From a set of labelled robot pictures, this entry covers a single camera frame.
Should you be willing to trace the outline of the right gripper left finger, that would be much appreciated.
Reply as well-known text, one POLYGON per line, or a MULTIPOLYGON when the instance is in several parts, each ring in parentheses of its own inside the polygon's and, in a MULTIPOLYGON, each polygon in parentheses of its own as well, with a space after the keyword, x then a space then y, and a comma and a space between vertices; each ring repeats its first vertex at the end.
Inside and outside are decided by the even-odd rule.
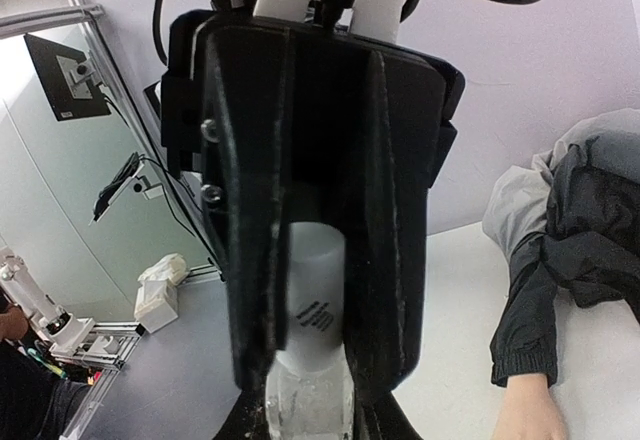
POLYGON ((270 440, 265 390, 242 391, 214 440, 270 440))

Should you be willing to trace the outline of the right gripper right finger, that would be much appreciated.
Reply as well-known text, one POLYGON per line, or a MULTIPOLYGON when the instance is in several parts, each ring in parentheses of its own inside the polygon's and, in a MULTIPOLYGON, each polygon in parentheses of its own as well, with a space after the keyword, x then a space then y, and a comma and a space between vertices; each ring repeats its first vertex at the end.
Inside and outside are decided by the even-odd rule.
POLYGON ((353 438, 356 440, 422 440, 400 407, 392 391, 369 398, 354 392, 353 438))

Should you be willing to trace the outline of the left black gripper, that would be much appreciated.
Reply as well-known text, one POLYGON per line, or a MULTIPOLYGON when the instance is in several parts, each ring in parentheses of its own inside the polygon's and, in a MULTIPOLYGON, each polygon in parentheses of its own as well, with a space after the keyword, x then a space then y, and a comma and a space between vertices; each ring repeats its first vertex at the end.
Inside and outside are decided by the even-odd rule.
POLYGON ((421 346, 426 206, 456 137, 463 74, 436 57, 315 24, 194 10, 170 28, 161 141, 225 217, 234 379, 257 390, 286 341, 288 225, 360 201, 362 269, 347 302, 360 395, 384 395, 421 346))

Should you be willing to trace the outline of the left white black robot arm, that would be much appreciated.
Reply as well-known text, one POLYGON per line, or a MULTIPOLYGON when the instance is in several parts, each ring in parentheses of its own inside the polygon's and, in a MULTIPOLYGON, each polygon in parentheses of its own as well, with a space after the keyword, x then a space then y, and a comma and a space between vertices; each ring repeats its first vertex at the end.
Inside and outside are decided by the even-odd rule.
POLYGON ((211 0, 171 25, 161 141, 171 175, 202 176, 241 389, 285 344, 288 228, 302 217, 346 238, 358 396, 389 393, 418 362, 427 195, 465 80, 396 44, 417 1, 211 0))

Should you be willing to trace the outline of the clear nail polish bottle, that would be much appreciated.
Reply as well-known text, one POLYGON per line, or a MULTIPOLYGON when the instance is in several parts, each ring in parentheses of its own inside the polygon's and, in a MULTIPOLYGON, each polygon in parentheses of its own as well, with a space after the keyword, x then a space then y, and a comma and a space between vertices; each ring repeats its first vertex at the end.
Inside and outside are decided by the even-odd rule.
POLYGON ((287 340, 265 387, 272 439, 350 439, 354 385, 343 345, 345 238, 296 222, 289 230, 287 340))

